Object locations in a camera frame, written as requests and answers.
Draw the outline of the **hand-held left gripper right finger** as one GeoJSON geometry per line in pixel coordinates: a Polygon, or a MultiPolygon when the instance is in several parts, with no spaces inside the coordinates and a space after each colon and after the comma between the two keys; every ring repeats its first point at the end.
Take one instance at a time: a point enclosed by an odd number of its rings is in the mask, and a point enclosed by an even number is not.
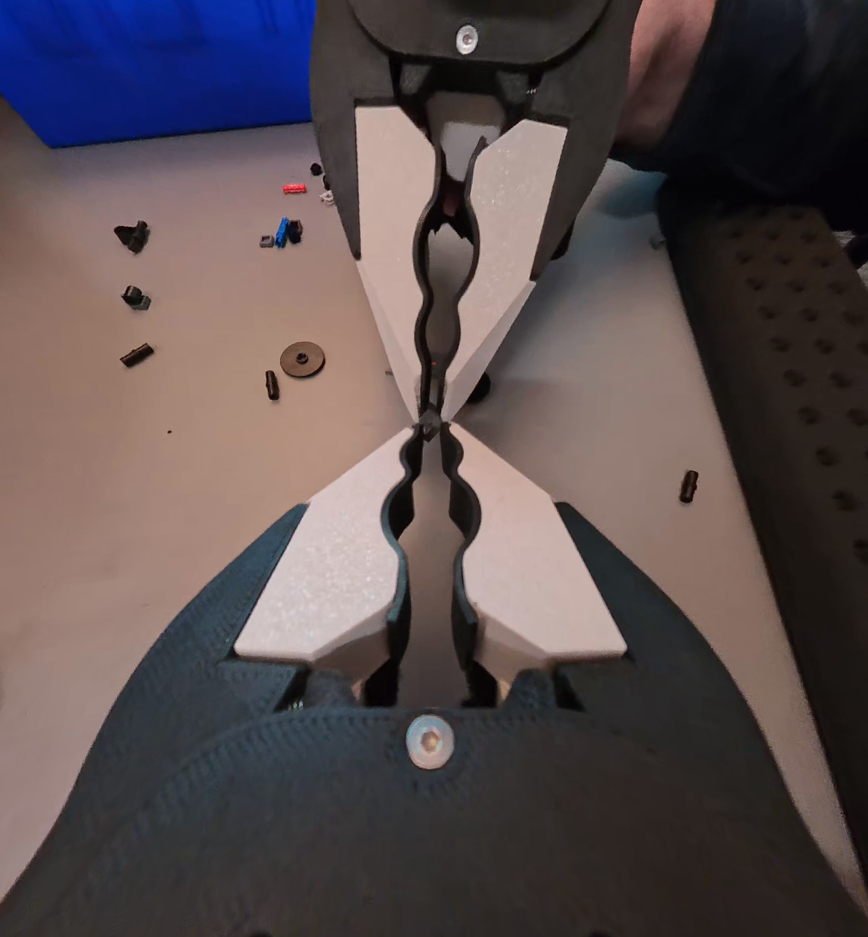
{"type": "Polygon", "coordinates": [[[617,660],[626,642],[551,496],[459,425],[441,430],[454,570],[454,645],[487,673],[617,660]]]}

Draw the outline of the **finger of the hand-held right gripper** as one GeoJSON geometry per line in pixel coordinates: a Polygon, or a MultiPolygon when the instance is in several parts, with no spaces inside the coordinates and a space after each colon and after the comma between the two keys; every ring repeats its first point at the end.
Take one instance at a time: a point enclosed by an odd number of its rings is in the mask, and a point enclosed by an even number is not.
{"type": "Polygon", "coordinates": [[[436,150],[394,105],[355,110],[361,255],[357,267],[389,369],[413,423],[421,420],[418,323],[431,300],[424,223],[438,180],[436,150]]]}
{"type": "Polygon", "coordinates": [[[457,303],[459,343],[440,410],[445,422],[469,400],[533,291],[532,266],[566,137],[563,126],[520,121],[473,163],[475,263],[457,303]]]}

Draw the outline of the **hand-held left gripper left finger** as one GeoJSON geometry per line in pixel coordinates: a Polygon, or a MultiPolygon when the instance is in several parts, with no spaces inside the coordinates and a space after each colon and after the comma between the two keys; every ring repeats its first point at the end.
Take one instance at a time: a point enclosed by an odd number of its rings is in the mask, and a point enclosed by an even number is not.
{"type": "Polygon", "coordinates": [[[253,662],[370,677],[393,658],[389,616],[404,556],[383,512],[408,482],[404,428],[306,503],[249,618],[235,655],[253,662]]]}

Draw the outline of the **person's right forearm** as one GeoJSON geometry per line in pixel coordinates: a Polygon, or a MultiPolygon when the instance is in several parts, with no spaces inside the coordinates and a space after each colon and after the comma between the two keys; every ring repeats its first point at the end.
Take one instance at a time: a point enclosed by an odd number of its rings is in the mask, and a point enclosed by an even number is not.
{"type": "Polygon", "coordinates": [[[868,257],[868,1],[716,4],[664,136],[613,157],[815,207],[868,257]]]}

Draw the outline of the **black lego disc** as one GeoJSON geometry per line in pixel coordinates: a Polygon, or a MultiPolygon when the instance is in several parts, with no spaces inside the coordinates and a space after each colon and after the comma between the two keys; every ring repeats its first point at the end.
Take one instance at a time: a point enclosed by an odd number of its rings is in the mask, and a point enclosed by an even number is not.
{"type": "Polygon", "coordinates": [[[279,358],[282,371],[294,379],[306,379],[319,374],[325,363],[323,348],[311,341],[291,343],[284,348],[279,358]]]}

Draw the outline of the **person's right hand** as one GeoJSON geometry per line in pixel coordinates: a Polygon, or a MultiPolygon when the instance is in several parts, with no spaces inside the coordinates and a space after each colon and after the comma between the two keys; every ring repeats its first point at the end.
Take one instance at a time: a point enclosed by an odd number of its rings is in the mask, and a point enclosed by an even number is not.
{"type": "Polygon", "coordinates": [[[694,73],[716,5],[715,1],[641,3],[616,144],[649,148],[664,136],[694,73]]]}

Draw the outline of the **blue plastic bin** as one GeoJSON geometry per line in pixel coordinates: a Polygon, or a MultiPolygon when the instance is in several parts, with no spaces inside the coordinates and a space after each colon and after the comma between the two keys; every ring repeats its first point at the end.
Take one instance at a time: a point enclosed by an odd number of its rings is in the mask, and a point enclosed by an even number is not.
{"type": "Polygon", "coordinates": [[[50,147],[310,120],[313,1],[0,1],[0,94],[50,147]]]}

